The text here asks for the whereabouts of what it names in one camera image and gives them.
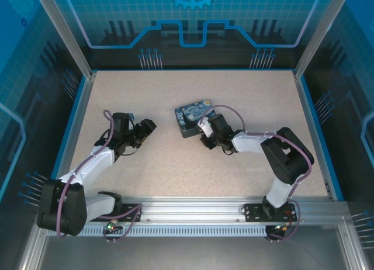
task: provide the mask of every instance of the robotic arm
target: robotic arm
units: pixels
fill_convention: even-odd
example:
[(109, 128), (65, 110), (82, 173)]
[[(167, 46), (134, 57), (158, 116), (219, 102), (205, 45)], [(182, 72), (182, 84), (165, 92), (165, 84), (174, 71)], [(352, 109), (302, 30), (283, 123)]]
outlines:
[[(96, 196), (86, 198), (89, 187), (110, 165), (118, 160), (126, 147), (140, 148), (144, 140), (154, 131), (156, 125), (152, 120), (144, 119), (139, 124), (133, 123), (127, 113), (114, 113), (113, 136), (105, 148), (88, 160), (76, 173), (70, 183), (61, 213), (61, 232), (72, 236), (78, 235), (87, 221), (103, 214), (119, 215), (122, 209), (120, 195), (111, 192), (99, 192)], [(101, 148), (108, 138), (105, 131), (95, 143), (90, 155)], [(40, 228), (56, 230), (58, 201), (65, 184), (74, 174), (74, 170), (59, 179), (48, 180), (42, 188), (37, 225)]]
[(292, 194), (297, 179), (302, 177), (309, 168), (308, 162), (290, 144), (277, 137), (287, 139), (308, 157), (311, 164), (314, 158), (304, 144), (296, 137), (291, 129), (284, 127), (274, 134), (251, 134), (242, 130), (233, 131), (221, 114), (210, 118), (204, 117), (199, 121), (201, 131), (200, 140), (209, 149), (221, 146), (223, 151), (232, 153), (253, 152), (264, 153), (275, 174), (274, 183), (264, 197), (262, 209), (269, 219), (278, 214), (282, 206), (287, 203), (290, 193)]

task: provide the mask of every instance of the black mounting plate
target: black mounting plate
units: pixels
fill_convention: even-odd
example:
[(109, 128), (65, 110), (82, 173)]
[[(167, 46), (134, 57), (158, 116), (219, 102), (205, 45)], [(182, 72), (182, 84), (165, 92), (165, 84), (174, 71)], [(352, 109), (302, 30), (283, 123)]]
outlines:
[[(127, 213), (129, 210), (133, 209), (137, 205), (139, 205), (139, 204), (122, 204), (122, 209), (121, 209), (120, 214)], [(132, 222), (133, 219), (134, 219), (134, 216), (136, 214), (136, 211), (137, 210), (133, 211), (128, 216), (125, 216), (125, 217), (122, 217), (121, 219), (118, 219), (118, 221), (119, 222)], [(118, 214), (114, 214), (114, 213), (103, 214), (103, 216), (117, 216), (117, 215)], [(140, 222), (140, 217), (141, 217), (141, 209), (140, 209), (140, 213), (138, 214), (137, 218), (135, 219), (135, 222)], [(93, 219), (91, 221), (92, 222), (102, 222), (103, 219)]]
[(291, 211), (291, 221), (296, 222), (297, 216), (295, 206), (290, 203), (284, 204), (280, 207), (276, 214), (271, 219), (262, 210), (262, 203), (260, 204), (244, 204), (240, 212), (245, 216), (245, 222), (289, 222), (290, 218), (285, 214), (285, 211)]

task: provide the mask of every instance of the blue printed backdrop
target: blue printed backdrop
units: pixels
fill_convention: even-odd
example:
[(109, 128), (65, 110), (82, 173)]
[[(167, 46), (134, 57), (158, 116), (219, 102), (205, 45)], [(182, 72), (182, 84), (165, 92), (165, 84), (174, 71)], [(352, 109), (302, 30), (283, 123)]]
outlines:
[(374, 0), (347, 0), (305, 72), (343, 196), (374, 212)]
[(82, 74), (38, 0), (0, 8), (0, 261), (16, 269), (44, 180), (27, 173), (50, 176)]
[(294, 68), (330, 2), (56, 1), (93, 68), (146, 69)]

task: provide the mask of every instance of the speckled tabletop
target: speckled tabletop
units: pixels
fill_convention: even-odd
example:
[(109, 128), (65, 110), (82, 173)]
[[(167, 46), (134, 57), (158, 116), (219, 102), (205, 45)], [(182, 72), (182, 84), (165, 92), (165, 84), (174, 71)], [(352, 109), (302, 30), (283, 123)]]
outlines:
[[(136, 154), (106, 169), (89, 195), (104, 190), (122, 196), (264, 196), (274, 180), (265, 155), (227, 156), (219, 148), (204, 147), (199, 136), (182, 138), (174, 109), (203, 99), (235, 108), (248, 131), (290, 127), (316, 156), (291, 71), (99, 71), (72, 168), (108, 129), (104, 109), (134, 113), (136, 122), (151, 119), (157, 128)], [(241, 129), (234, 113), (216, 112), (233, 130)], [(327, 194), (315, 159), (313, 172), (295, 195)]]

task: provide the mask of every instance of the small box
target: small box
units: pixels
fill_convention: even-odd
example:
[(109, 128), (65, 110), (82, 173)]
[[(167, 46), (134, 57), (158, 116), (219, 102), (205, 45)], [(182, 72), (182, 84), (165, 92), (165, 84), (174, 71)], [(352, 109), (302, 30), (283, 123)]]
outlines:
[[(176, 121), (181, 130), (182, 137), (187, 138), (199, 134), (198, 122), (204, 112), (210, 107), (212, 107), (212, 103), (210, 100), (205, 99), (175, 109)], [(215, 114), (216, 112), (212, 109), (206, 116), (211, 117)]]

